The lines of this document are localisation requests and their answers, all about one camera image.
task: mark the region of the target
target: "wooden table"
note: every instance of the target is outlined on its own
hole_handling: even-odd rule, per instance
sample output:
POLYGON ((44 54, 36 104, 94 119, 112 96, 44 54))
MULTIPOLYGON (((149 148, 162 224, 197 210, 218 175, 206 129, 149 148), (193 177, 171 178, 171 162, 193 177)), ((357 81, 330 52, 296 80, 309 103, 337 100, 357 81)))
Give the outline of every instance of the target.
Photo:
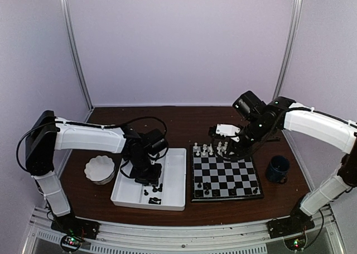
MULTIPOLYGON (((242 124, 241 116, 231 107, 135 107, 96 108, 89 122, 100 124, 122 123, 141 116, 156 116, 168 126, 170 147, 189 146, 194 142, 209 144, 208 129, 218 123, 242 124)), ((161 128, 152 120, 132 124, 137 132, 161 128)), ((186 208, 182 212, 134 209, 115 206, 110 200, 114 180, 107 185, 95 185, 84 175, 85 164, 97 155, 107 155, 120 162, 120 155, 98 151, 75 150, 61 177, 77 216, 107 222, 152 226, 204 226, 259 221, 289 215, 296 201, 308 192, 300 167, 281 132, 279 142, 266 143, 254 154, 255 165, 264 192, 263 199, 191 203, 191 161, 187 155, 186 208), (265 169, 274 155, 284 155, 291 168, 286 184, 270 183, 265 169)))

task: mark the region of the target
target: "mug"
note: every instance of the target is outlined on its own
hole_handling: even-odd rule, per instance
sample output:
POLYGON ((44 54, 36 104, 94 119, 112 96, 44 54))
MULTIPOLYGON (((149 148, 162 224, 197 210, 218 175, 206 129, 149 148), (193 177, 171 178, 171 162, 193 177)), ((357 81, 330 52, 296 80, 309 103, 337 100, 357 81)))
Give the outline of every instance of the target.
POLYGON ((274 156, 267 167, 266 177, 272 183, 285 184, 289 168, 289 160, 281 155, 274 156))

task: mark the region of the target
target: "circuit board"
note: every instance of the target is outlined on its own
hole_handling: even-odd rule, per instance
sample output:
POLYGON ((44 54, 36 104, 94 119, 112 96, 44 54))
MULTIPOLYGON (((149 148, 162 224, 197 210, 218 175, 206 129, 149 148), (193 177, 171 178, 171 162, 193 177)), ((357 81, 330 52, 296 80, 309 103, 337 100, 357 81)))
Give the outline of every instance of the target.
POLYGON ((192 202, 263 198, 254 160, 226 161, 191 146, 192 202))

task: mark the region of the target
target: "plastic tray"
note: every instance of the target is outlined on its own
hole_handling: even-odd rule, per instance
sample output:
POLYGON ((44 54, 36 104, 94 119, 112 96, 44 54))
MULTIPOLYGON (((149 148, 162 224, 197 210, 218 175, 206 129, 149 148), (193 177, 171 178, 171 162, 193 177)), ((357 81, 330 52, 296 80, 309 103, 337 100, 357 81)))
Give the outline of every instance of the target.
MULTIPOLYGON (((130 208, 144 208, 157 210, 182 211, 185 209, 186 194, 186 149, 170 148, 167 155, 158 160, 162 165, 159 185, 162 183, 162 192, 153 192, 153 186, 144 186, 128 179, 120 172, 115 180, 114 189, 110 199, 114 205, 130 208), (161 204, 149 204, 150 197, 161 199, 161 204)), ((132 164, 123 168, 130 174, 132 164)))

